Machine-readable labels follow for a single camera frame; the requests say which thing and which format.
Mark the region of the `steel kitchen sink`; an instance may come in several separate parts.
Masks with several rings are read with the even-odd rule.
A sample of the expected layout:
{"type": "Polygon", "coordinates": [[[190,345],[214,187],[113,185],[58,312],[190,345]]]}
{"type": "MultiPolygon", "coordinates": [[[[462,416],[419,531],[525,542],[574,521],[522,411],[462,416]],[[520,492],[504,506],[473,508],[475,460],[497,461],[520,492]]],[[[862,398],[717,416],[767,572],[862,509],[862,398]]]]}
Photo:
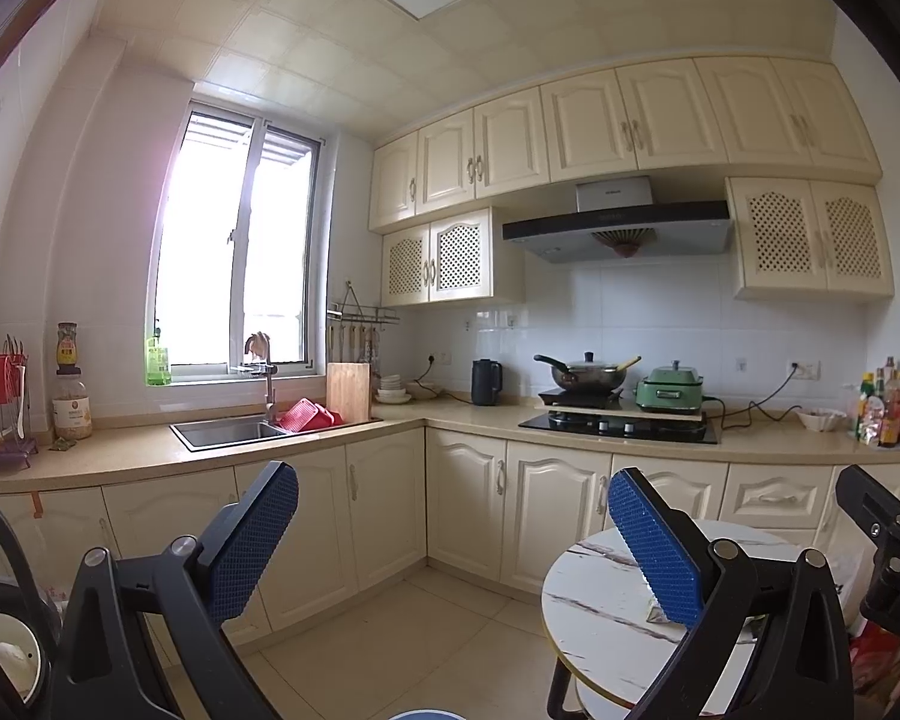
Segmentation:
{"type": "Polygon", "coordinates": [[[170,430],[190,452],[228,449],[289,437],[287,431],[272,426],[258,416],[176,422],[170,426],[170,430]]]}

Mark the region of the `blue plastic trash bin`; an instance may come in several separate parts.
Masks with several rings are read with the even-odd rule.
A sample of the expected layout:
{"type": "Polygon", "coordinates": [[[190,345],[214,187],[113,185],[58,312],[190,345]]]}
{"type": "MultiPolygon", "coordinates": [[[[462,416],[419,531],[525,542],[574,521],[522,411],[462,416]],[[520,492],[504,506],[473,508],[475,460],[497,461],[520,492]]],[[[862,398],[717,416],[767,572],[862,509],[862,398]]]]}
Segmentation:
{"type": "Polygon", "coordinates": [[[390,720],[464,720],[464,717],[448,710],[414,709],[393,715],[390,720]]]}

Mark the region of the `kitchen window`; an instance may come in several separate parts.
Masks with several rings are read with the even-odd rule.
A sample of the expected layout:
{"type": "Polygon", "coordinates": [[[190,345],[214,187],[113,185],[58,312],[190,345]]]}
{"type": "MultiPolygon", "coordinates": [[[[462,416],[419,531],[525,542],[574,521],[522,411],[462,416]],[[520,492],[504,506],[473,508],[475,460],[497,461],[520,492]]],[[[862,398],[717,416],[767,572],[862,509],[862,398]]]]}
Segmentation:
{"type": "Polygon", "coordinates": [[[323,250],[320,140],[263,115],[188,109],[160,200],[148,338],[172,379],[248,379],[245,340],[268,333],[276,376],[317,369],[323,250]]]}

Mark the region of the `red paper bag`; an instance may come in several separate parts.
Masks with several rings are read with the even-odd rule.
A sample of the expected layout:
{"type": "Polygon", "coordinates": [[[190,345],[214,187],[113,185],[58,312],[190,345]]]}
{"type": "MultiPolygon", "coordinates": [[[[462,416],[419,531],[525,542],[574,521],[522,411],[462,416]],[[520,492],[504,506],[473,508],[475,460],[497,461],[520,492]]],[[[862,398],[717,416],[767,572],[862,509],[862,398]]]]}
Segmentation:
{"type": "Polygon", "coordinates": [[[854,692],[886,704],[900,681],[900,637],[857,617],[848,631],[854,692]]]}

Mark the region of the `round white marble table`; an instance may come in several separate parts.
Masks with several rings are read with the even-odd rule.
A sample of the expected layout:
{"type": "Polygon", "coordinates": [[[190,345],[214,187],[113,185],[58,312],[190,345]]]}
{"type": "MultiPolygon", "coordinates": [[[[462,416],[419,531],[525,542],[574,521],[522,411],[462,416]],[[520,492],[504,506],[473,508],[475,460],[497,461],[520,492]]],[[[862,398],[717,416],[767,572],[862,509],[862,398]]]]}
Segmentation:
{"type": "Polygon", "coordinates": [[[624,718],[685,639],[686,629],[653,622],[655,596],[622,536],[605,530],[572,544],[541,592],[556,651],[551,715],[571,695],[585,717],[624,718]]]}

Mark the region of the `cluster of condiment bottles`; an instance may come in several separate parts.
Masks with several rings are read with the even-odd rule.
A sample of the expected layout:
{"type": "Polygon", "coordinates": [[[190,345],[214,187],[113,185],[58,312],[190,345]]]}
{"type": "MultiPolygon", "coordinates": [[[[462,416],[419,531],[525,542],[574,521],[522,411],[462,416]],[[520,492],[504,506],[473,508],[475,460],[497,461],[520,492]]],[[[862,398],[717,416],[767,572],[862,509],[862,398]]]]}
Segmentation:
{"type": "Polygon", "coordinates": [[[863,374],[854,433],[866,447],[900,445],[900,360],[894,356],[863,374]]]}

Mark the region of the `black gas stove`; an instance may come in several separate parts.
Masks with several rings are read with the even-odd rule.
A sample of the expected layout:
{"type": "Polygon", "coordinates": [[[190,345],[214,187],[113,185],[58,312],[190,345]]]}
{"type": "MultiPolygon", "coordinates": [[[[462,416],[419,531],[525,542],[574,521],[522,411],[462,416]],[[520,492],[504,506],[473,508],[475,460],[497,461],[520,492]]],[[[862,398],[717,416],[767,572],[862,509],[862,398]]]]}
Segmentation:
{"type": "Polygon", "coordinates": [[[628,440],[653,440],[674,444],[709,444],[718,442],[715,427],[706,419],[674,421],[674,419],[624,418],[624,416],[582,415],[549,411],[520,423],[523,429],[569,433],[579,436],[614,437],[628,440]]]}

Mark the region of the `white bowl on counter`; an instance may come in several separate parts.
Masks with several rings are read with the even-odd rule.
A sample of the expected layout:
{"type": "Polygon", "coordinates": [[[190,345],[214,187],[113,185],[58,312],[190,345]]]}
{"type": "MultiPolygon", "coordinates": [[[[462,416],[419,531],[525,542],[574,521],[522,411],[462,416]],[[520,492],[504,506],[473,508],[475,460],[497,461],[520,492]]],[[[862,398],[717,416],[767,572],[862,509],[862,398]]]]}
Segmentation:
{"type": "Polygon", "coordinates": [[[795,411],[798,421],[802,426],[812,433],[834,433],[845,426],[847,415],[839,410],[829,410],[829,408],[820,408],[819,410],[800,410],[795,411]]]}

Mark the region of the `green electric cooker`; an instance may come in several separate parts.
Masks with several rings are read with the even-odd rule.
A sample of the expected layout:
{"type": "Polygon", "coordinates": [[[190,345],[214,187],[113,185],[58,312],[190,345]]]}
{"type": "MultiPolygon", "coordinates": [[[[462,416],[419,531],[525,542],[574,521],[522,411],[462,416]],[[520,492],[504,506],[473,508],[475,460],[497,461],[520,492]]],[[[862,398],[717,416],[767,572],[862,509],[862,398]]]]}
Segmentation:
{"type": "Polygon", "coordinates": [[[655,367],[637,382],[635,405],[660,413],[696,413],[704,399],[702,385],[704,378],[694,367],[673,361],[670,366],[655,367]]]}

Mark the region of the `lower cream cabinets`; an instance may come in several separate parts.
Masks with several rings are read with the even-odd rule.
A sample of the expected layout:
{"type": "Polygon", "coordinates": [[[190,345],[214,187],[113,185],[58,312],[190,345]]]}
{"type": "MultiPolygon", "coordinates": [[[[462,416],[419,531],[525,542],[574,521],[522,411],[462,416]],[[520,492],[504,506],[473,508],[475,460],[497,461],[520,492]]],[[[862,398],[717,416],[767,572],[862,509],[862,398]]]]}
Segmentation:
{"type": "Polygon", "coordinates": [[[676,509],[813,546],[854,582],[865,538],[839,511],[842,460],[826,436],[751,434],[736,450],[673,445],[656,457],[494,436],[443,422],[194,454],[165,429],[119,429],[0,472],[0,507],[41,585],[66,600],[79,556],[123,557],[198,533],[270,460],[294,466],[301,504],[245,611],[245,645],[299,626],[421,562],[535,593],[556,557],[611,523],[608,481],[640,470],[676,509]]]}

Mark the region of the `cream cabinets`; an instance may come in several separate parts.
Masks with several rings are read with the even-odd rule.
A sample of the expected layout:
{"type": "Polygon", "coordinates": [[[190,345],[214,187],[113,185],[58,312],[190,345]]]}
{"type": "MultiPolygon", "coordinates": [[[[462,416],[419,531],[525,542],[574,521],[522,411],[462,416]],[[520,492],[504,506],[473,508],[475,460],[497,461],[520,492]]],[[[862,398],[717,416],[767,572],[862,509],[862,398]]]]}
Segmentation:
{"type": "Polygon", "coordinates": [[[611,523],[608,481],[640,470],[676,509],[813,546],[854,582],[865,538],[839,511],[842,460],[826,436],[751,434],[736,450],[673,445],[656,457],[494,436],[443,422],[194,454],[165,429],[119,429],[0,472],[0,507],[41,585],[66,600],[79,556],[123,557],[198,533],[270,460],[294,466],[301,504],[245,611],[245,645],[299,626],[421,562],[535,593],[556,557],[611,523]]]}
{"type": "Polygon", "coordinates": [[[377,149],[383,302],[520,298],[528,250],[502,225],[574,213],[578,184],[628,177],[657,202],[727,200],[743,298],[893,294],[880,161],[839,70],[704,55],[528,86],[377,149]]]}

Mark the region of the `large sauce jar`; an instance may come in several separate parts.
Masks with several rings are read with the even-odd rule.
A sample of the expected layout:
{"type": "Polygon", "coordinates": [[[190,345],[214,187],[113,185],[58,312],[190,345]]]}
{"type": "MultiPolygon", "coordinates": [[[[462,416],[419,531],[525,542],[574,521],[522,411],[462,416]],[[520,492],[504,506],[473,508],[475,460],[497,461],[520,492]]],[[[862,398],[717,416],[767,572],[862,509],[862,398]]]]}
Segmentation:
{"type": "Polygon", "coordinates": [[[58,439],[82,440],[91,437],[91,399],[82,382],[77,348],[77,323],[56,326],[55,391],[52,396],[53,427],[58,439]]]}

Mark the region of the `black wok with lid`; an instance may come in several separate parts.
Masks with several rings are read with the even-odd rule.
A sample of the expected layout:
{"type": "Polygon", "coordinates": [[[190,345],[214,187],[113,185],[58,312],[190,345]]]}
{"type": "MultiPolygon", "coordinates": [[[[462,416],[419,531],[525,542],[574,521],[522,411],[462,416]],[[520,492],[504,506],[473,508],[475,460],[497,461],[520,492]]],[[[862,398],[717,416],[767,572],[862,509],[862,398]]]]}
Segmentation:
{"type": "Polygon", "coordinates": [[[606,364],[598,362],[592,351],[585,353],[585,359],[578,362],[564,362],[553,356],[534,355],[533,359],[546,364],[551,377],[562,392],[578,394],[612,394],[626,382],[629,369],[642,361],[640,356],[620,362],[606,364]]]}

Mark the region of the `green dish soap bottle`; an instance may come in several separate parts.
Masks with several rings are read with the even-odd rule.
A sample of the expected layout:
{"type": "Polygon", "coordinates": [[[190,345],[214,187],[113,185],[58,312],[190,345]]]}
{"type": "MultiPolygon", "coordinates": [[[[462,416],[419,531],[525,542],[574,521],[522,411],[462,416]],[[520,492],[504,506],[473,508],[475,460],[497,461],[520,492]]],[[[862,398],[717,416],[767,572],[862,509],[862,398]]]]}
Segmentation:
{"type": "Polygon", "coordinates": [[[146,341],[146,383],[149,387],[162,387],[171,382],[169,350],[160,343],[160,330],[156,328],[146,341]]]}

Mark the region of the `steel faucet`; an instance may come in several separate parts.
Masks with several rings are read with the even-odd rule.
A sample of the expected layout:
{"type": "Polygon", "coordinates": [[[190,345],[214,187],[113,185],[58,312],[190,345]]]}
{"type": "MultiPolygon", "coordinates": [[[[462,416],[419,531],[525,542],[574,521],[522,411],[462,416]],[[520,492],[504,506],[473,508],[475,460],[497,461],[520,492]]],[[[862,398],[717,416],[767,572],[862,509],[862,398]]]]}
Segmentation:
{"type": "Polygon", "coordinates": [[[244,355],[251,359],[251,372],[265,379],[265,419],[269,426],[274,426],[278,419],[276,413],[278,399],[274,387],[274,376],[278,372],[278,366],[271,359],[271,340],[268,333],[251,333],[245,340],[244,355]]]}

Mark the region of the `red knife rack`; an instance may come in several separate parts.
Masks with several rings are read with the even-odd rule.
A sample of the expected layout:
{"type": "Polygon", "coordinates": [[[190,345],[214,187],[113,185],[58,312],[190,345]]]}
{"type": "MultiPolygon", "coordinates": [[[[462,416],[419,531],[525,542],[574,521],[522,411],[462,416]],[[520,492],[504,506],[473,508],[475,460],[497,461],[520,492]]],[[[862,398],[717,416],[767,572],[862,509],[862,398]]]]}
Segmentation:
{"type": "Polygon", "coordinates": [[[29,468],[38,454],[37,439],[29,434],[27,366],[22,341],[7,333],[0,349],[0,470],[29,468]]]}

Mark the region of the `black electric kettle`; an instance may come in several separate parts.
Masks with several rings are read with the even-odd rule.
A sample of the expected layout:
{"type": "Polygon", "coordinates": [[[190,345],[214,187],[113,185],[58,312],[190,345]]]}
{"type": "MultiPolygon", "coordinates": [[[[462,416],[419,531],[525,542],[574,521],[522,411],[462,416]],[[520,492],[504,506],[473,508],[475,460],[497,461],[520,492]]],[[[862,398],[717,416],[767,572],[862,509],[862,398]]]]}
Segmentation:
{"type": "Polygon", "coordinates": [[[502,392],[504,369],[499,361],[475,359],[471,364],[471,403],[476,406],[496,406],[502,392]]]}

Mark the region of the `wooden cutting board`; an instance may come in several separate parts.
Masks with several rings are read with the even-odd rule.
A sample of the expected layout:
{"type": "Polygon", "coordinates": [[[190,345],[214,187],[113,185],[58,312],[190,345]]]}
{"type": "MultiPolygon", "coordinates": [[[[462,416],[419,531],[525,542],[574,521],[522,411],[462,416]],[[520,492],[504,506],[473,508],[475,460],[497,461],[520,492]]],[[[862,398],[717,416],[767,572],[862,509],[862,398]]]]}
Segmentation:
{"type": "Polygon", "coordinates": [[[372,419],[372,367],[368,362],[329,362],[325,385],[326,408],[340,415],[344,424],[372,419]]]}

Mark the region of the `stacked white bowls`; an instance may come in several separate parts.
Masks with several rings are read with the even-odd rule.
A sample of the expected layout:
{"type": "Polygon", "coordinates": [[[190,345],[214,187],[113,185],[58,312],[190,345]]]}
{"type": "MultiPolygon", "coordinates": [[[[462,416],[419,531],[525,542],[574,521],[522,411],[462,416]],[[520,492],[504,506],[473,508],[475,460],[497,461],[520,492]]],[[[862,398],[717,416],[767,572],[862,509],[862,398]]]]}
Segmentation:
{"type": "Polygon", "coordinates": [[[391,376],[385,376],[379,380],[379,387],[375,390],[374,398],[383,405],[403,405],[403,403],[411,401],[413,395],[408,392],[408,388],[398,374],[391,374],[391,376]]]}

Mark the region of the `hanging utensil rack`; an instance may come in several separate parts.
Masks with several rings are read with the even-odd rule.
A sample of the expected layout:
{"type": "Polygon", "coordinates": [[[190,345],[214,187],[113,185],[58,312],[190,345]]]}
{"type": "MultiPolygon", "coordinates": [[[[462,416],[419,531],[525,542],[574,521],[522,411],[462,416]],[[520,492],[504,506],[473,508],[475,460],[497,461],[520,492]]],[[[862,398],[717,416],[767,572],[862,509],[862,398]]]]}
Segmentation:
{"type": "Polygon", "coordinates": [[[343,297],[331,301],[326,309],[326,360],[368,364],[370,372],[379,377],[383,330],[398,323],[395,310],[363,305],[354,284],[346,281],[343,297]]]}

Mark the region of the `upper cream cabinets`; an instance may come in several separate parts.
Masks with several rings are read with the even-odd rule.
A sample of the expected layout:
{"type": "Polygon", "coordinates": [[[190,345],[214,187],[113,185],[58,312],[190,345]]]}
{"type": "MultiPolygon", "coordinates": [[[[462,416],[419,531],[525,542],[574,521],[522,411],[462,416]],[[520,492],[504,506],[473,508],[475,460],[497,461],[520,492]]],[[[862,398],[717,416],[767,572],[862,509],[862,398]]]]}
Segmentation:
{"type": "Polygon", "coordinates": [[[528,250],[502,225],[574,213],[578,184],[628,177],[657,202],[727,200],[743,298],[893,294],[880,161],[839,70],[704,55],[528,86],[377,149],[383,302],[520,298],[528,250]]]}

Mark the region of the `black range hood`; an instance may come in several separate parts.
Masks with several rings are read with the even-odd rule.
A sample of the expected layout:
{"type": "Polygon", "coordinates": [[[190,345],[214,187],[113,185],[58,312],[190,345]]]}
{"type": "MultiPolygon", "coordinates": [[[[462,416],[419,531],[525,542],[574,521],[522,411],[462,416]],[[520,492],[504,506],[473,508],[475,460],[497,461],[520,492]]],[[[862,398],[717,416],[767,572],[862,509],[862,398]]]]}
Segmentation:
{"type": "Polygon", "coordinates": [[[578,184],[574,213],[509,221],[502,239],[566,265],[722,254],[732,226],[725,199],[657,202],[649,177],[628,177],[578,184]]]}

